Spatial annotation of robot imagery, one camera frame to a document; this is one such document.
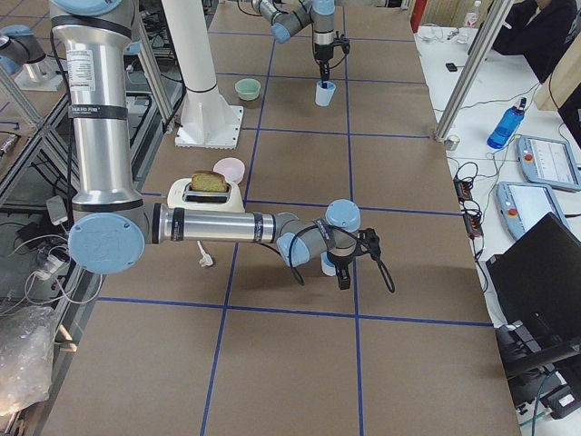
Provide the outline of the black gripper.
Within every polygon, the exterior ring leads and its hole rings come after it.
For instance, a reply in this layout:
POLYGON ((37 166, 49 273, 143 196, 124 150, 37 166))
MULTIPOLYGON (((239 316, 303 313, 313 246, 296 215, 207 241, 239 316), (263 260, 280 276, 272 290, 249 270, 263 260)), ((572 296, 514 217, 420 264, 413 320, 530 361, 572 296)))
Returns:
POLYGON ((349 265, 353 262, 358 252, 358 242, 351 242, 346 246, 339 246, 326 251, 327 258, 334 266, 340 290, 348 290, 350 288, 349 265))
POLYGON ((350 40, 346 36, 333 36, 327 41, 322 39, 315 40, 313 46, 313 55, 320 69, 320 86, 327 87, 330 79, 330 68, 335 68, 350 53, 350 40), (334 50, 339 47, 343 53, 342 58, 336 63, 331 64, 334 57, 334 50))

